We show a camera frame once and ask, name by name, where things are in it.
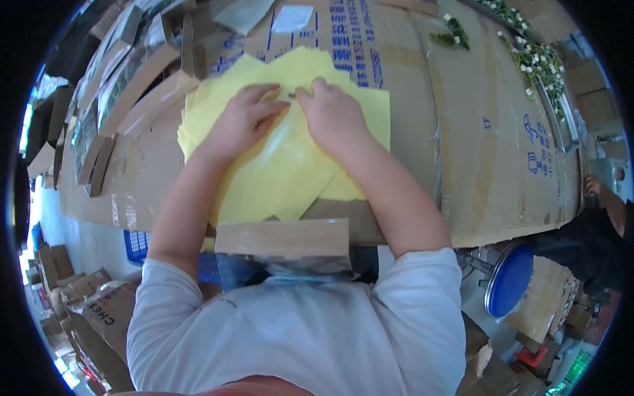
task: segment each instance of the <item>floor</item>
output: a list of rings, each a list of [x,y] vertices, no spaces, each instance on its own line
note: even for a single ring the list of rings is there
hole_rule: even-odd
[[[123,230],[62,216],[59,191],[42,190],[40,223],[44,238],[50,245],[66,245],[75,273],[89,274],[103,267],[112,279],[119,279],[139,270],[127,261]],[[379,271],[394,262],[387,246],[378,247],[378,257]],[[460,288],[462,310],[489,335],[493,350],[505,359],[519,344],[515,340],[517,330],[504,322],[496,322],[485,312],[484,289],[478,286],[482,277],[482,273],[474,271],[463,281]]]

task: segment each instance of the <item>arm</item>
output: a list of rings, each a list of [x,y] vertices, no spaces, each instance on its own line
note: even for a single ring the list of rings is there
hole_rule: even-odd
[[[595,194],[602,207],[607,210],[612,226],[623,238],[625,234],[625,223],[627,221],[627,209],[618,195],[614,194],[601,180],[593,176],[586,177],[586,191],[588,194]]]
[[[171,188],[152,230],[148,258],[198,279],[198,254],[214,193],[227,165],[260,140],[289,103],[262,98],[277,85],[248,86],[224,109]]]
[[[295,92],[315,142],[331,153],[368,197],[394,257],[451,247],[449,230],[416,180],[370,134],[358,103],[323,79],[313,95]]]

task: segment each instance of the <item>blue plastic crate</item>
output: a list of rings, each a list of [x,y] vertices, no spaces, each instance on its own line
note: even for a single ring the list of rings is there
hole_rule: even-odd
[[[141,267],[148,255],[148,245],[150,244],[150,234],[139,231],[123,232],[126,241],[127,260],[132,265]],[[198,280],[201,282],[220,284],[220,273],[216,254],[201,253],[198,258]]]

